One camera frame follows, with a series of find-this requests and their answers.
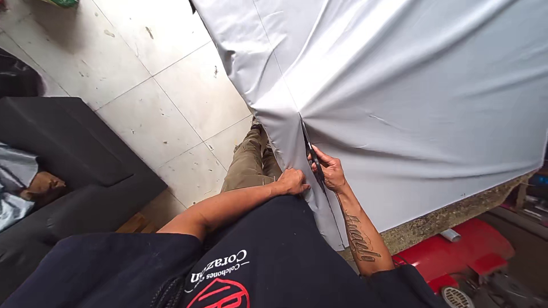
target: person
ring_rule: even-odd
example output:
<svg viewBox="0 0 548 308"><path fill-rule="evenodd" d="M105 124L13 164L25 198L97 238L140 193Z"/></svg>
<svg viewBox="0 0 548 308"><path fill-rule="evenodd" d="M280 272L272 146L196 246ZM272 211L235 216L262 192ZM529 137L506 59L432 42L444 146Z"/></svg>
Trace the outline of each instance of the person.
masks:
<svg viewBox="0 0 548 308"><path fill-rule="evenodd" d="M265 143L254 120L222 192L156 234L60 241L2 308L443 305L413 266L394 268L337 158L314 147L321 166L312 170L322 168L339 199L360 276L327 244L299 197L310 188L303 172L282 173Z"/></svg>

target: red logo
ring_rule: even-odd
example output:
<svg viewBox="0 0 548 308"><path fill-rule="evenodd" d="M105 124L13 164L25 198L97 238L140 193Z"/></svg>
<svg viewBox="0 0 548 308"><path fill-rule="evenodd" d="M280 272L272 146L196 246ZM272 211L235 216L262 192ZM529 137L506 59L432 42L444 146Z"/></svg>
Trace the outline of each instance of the red logo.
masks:
<svg viewBox="0 0 548 308"><path fill-rule="evenodd" d="M249 293L239 282L215 278L190 301L186 308L199 307L249 308Z"/></svg>

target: right hand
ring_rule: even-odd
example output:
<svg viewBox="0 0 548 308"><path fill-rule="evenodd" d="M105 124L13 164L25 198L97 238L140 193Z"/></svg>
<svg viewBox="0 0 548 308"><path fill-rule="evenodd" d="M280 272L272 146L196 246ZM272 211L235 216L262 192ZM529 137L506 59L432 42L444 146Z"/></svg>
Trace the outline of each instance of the right hand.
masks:
<svg viewBox="0 0 548 308"><path fill-rule="evenodd" d="M312 145L312 147L314 148L314 151L316 151L316 155L318 155L319 163L326 179L326 187L334 192L340 191L346 185L346 178L344 177L341 160L325 154L315 145ZM312 163L312 171L318 171L318 166L316 166L316 163Z"/></svg>

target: metal drain cover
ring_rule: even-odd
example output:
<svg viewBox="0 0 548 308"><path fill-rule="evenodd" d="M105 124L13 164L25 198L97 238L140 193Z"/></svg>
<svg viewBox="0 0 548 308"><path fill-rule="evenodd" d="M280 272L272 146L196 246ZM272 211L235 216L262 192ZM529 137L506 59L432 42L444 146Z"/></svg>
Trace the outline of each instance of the metal drain cover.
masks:
<svg viewBox="0 0 548 308"><path fill-rule="evenodd" d="M472 300L459 289L445 287L442 289L442 297L451 308L474 308Z"/></svg>

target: dirty floor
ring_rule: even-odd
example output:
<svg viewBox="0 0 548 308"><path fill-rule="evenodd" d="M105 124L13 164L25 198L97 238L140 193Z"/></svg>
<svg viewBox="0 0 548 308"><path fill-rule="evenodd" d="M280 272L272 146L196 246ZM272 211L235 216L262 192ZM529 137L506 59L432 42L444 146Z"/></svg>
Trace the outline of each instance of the dirty floor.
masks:
<svg viewBox="0 0 548 308"><path fill-rule="evenodd" d="M144 210L162 226L219 192L250 112L188 1L5 0L0 47L46 96L78 96L168 185Z"/></svg>

